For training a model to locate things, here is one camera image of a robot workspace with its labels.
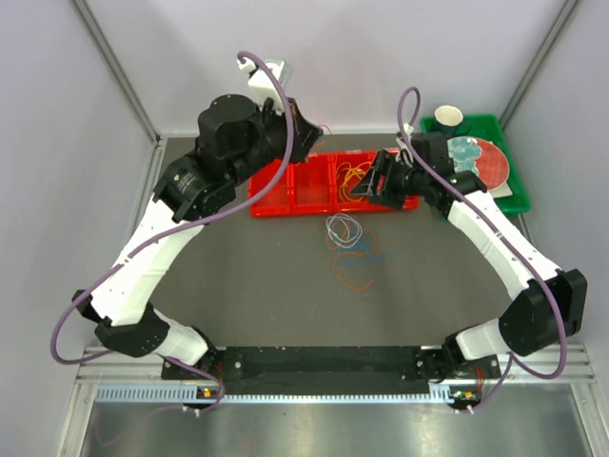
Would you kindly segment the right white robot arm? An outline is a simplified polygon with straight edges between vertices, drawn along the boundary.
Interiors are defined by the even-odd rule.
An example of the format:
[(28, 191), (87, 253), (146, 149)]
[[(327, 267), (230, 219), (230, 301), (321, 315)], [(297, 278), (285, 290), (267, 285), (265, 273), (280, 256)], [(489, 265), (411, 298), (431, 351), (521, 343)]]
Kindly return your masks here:
[(463, 377), (482, 358), (529, 356), (579, 333), (587, 294), (584, 275), (540, 253), (501, 212), (484, 182), (471, 170), (455, 168), (440, 133), (415, 133), (399, 143), (396, 153), (376, 153), (352, 195), (390, 209), (421, 197), (472, 242), (512, 300), (500, 317), (445, 338), (446, 369)]

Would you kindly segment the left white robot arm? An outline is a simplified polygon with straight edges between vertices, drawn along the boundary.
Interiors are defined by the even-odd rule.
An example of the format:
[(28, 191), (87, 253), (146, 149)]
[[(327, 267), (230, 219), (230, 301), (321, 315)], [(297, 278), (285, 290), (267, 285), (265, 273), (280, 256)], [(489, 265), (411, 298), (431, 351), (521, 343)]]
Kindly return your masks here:
[(200, 113), (193, 149), (167, 166), (111, 270), (71, 305), (94, 323), (104, 348), (133, 358), (156, 354), (199, 378), (215, 369), (212, 344), (158, 311), (152, 292), (206, 226), (265, 198), (323, 135), (286, 96), (286, 61), (244, 50), (237, 61), (252, 94), (222, 95)]

